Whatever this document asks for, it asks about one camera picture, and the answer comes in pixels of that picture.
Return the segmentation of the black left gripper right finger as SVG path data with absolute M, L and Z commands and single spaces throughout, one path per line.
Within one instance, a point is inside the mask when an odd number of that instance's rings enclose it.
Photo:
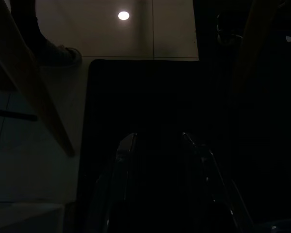
M 247 209 L 234 181 L 224 180 L 207 145 L 185 132 L 182 141 L 190 155 L 198 233 L 247 233 Z

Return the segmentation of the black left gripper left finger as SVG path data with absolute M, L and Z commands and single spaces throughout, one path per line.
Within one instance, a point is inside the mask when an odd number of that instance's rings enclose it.
M 109 179 L 104 233 L 128 233 L 132 204 L 135 201 L 134 155 L 137 134 L 124 137 L 117 148 Z

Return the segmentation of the black floor mat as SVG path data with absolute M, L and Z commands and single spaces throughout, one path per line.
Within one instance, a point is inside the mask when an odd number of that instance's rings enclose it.
M 182 132 L 198 133 L 204 85 L 198 62 L 103 60 L 88 70 L 77 189 L 77 232 L 104 233 L 112 163 L 120 141 L 137 134 L 135 201 L 128 233 L 181 226 Z

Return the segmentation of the wooden table leg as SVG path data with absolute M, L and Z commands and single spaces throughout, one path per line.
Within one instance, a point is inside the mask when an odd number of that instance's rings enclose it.
M 10 74 L 7 65 L 6 61 L 0 59 L 0 67 L 34 109 L 59 146 L 68 157 L 75 156 L 72 143 L 30 51 L 25 49 L 25 68 L 29 70 L 29 74 L 21 74 L 20 71 L 17 71 L 16 74 Z

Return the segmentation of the grey sneaker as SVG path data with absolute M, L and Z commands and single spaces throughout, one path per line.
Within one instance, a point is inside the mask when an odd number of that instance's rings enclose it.
M 42 67 L 72 67 L 82 62 L 82 55 L 75 48 L 56 46 L 47 40 L 37 56 L 37 61 Z

